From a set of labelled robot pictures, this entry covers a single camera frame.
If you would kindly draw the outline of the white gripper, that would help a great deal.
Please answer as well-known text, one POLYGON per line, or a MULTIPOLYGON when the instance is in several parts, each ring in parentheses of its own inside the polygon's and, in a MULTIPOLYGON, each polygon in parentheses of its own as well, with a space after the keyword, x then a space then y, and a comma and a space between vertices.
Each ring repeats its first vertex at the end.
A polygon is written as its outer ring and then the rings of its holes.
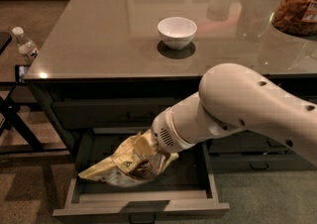
POLYGON ((157 115, 152 129, 138 133, 134 142, 134 149, 139 156, 154 156, 158 147, 167 153, 179 153, 193 147, 177 132, 171 107, 157 115))

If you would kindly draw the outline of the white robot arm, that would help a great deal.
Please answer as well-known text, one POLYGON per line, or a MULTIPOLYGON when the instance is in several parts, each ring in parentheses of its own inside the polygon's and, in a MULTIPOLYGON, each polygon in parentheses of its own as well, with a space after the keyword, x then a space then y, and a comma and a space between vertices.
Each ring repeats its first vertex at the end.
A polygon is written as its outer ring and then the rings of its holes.
POLYGON ((201 78, 199 90, 156 116, 142 136, 142 153, 179 153, 209 139, 252 131, 317 166, 317 109, 235 63, 201 78))

